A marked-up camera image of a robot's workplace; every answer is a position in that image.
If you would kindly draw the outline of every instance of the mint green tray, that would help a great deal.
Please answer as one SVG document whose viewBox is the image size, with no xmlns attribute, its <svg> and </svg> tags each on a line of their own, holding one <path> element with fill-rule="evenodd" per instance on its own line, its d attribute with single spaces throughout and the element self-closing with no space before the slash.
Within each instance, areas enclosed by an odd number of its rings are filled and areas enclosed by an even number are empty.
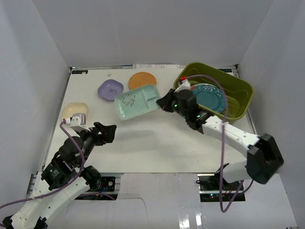
<svg viewBox="0 0 305 229">
<path fill-rule="evenodd" d="M 117 96 L 114 100 L 120 119 L 128 120 L 159 108 L 160 99 L 155 85 L 149 84 Z"/>
</svg>

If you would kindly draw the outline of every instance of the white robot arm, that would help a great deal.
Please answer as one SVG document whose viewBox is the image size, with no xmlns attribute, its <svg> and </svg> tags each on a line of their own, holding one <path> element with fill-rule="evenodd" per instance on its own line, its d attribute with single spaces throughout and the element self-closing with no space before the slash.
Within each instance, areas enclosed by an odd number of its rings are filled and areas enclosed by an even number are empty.
<svg viewBox="0 0 305 229">
<path fill-rule="evenodd" d="M 66 119 L 66 123 L 80 136 L 72 138 L 82 150 L 86 160 L 95 146 L 113 142 L 116 125 L 103 126 L 94 123 L 95 127 L 87 128 L 84 120 L 83 114 L 75 114 Z M 80 194 L 88 190 L 98 190 L 101 187 L 102 176 L 94 167 L 84 168 L 79 173 L 80 176 L 74 178 L 77 174 L 75 170 L 82 168 L 81 164 L 81 155 L 68 138 L 37 177 L 30 196 L 32 200 L 27 201 L 15 215 L 3 220 L 5 228 L 46 229 L 54 217 Z M 67 186 L 72 178 L 75 180 Z"/>
<path fill-rule="evenodd" d="M 166 112 L 179 113 L 193 130 L 222 140 L 222 120 L 200 108 L 190 89 L 189 81 L 183 79 L 176 90 L 169 90 L 157 104 Z M 266 184 L 284 163 L 274 138 L 269 134 L 254 135 L 226 123 L 225 142 L 240 152 L 245 160 L 225 165 L 224 183 L 253 179 L 260 184 Z"/>
</svg>

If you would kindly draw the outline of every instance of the white wall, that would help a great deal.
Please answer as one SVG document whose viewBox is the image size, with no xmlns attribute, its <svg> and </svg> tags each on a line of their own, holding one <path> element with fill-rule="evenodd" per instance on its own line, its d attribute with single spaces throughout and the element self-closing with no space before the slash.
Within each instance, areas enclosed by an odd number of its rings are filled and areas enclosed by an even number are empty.
<svg viewBox="0 0 305 229">
<path fill-rule="evenodd" d="M 32 0 L 0 1 L 0 205 L 26 197 L 47 146 L 68 67 Z M 0 211 L 0 221 L 20 205 Z"/>
<path fill-rule="evenodd" d="M 280 175 L 299 228 L 305 228 L 305 1 L 275 0 L 240 63 L 254 87 L 258 132 L 272 134 L 285 164 Z"/>
<path fill-rule="evenodd" d="M 236 64 L 273 0 L 33 0 L 69 66 Z"/>
</svg>

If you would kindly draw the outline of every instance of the purple cable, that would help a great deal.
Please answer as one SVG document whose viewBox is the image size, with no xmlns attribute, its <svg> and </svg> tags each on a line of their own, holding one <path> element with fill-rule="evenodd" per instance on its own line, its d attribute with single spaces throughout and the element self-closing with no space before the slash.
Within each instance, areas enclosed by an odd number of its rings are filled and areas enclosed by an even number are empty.
<svg viewBox="0 0 305 229">
<path fill-rule="evenodd" d="M 55 193 L 58 193 L 60 191 L 62 191 L 64 188 L 66 188 L 67 186 L 69 186 L 70 184 L 72 184 L 80 175 L 81 175 L 81 172 L 83 171 L 84 169 L 84 165 L 85 165 L 85 158 L 84 158 L 84 154 L 81 150 L 81 148 L 79 147 L 79 145 L 76 143 L 76 141 L 72 138 L 72 136 L 63 128 L 63 124 L 65 124 L 66 121 L 62 121 L 60 123 L 60 128 L 62 129 L 62 131 L 68 136 L 68 138 L 72 141 L 72 143 L 75 145 L 75 147 L 77 148 L 77 150 L 79 151 L 80 155 L 81 155 L 81 168 L 79 170 L 79 172 L 76 174 L 76 176 L 70 181 L 68 182 L 66 185 L 62 186 L 61 188 L 59 189 L 56 189 L 55 191 L 53 192 L 50 192 L 48 194 L 44 194 L 44 195 L 41 195 L 41 196 L 37 196 L 37 197 L 34 197 L 34 199 L 40 199 L 40 198 L 44 198 L 44 197 L 48 197 L 48 196 L 51 196 Z M 13 202 L 10 202 L 10 203 L 7 203 L 7 204 L 4 204 L 2 206 L 0 206 L 0 209 L 1 208 L 4 208 L 6 206 L 9 206 L 9 205 L 13 205 L 13 204 L 17 204 L 17 203 L 22 203 L 22 202 L 26 202 L 26 201 L 29 201 L 29 200 L 33 200 L 32 198 L 26 198 L 26 199 L 21 199 L 21 200 L 17 200 L 17 201 L 13 201 Z"/>
<path fill-rule="evenodd" d="M 237 196 L 239 190 L 241 189 L 243 182 L 241 181 L 240 185 L 238 186 L 236 192 L 234 193 L 233 197 L 231 198 L 229 204 L 227 205 L 227 207 L 224 209 L 224 205 L 223 205 L 223 177 L 224 177 L 224 142 L 225 142 L 225 120 L 228 116 L 228 112 L 229 112 L 229 104 L 228 104 L 228 99 L 227 96 L 224 92 L 223 87 L 220 85 L 220 83 L 215 80 L 214 78 L 208 76 L 208 75 L 192 75 L 192 76 L 188 76 L 186 77 L 187 79 L 191 79 L 191 78 L 196 78 L 196 77 L 205 77 L 208 78 L 209 80 L 212 80 L 217 86 L 218 88 L 223 92 L 224 94 L 224 100 L 225 100 L 225 112 L 224 112 L 224 118 L 223 118 L 223 126 L 222 126 L 222 140 L 221 140 L 221 160 L 220 160 L 220 181 L 219 181 L 219 203 L 220 203 L 220 210 L 225 213 L 230 205 L 232 204 L 232 202 L 234 201 L 235 197 Z"/>
<path fill-rule="evenodd" d="M 238 193 L 238 196 L 239 195 L 242 195 L 242 194 L 244 194 L 246 191 L 248 191 L 250 188 L 251 188 L 251 186 L 252 186 L 252 184 L 253 184 L 253 182 L 254 182 L 254 180 L 251 180 L 251 182 L 250 182 L 250 184 L 249 184 L 249 186 L 243 191 L 243 192 L 241 192 L 241 193 Z"/>
<path fill-rule="evenodd" d="M 115 198 L 113 198 L 112 196 L 110 196 L 110 195 L 108 195 L 106 193 L 99 193 L 99 192 L 97 192 L 97 193 L 81 194 L 78 197 L 87 197 L 87 196 L 94 196 L 94 195 L 106 196 L 106 197 L 108 197 L 108 198 L 110 198 L 112 200 L 115 200 Z"/>
</svg>

